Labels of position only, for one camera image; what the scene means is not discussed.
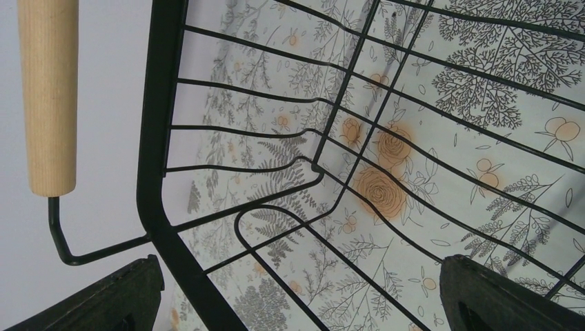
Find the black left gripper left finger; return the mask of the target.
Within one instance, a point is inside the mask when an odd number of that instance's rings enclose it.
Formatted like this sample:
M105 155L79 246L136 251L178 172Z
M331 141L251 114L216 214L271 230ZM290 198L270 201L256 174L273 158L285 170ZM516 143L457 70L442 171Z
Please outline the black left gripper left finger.
M9 330L152 330L164 279L158 258L137 259Z

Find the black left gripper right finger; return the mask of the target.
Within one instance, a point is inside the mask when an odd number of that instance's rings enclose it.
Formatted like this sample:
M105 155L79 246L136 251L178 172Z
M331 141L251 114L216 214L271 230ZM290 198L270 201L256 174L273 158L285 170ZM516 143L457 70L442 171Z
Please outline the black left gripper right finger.
M583 330L584 317L460 254L446 257L440 298L451 330Z

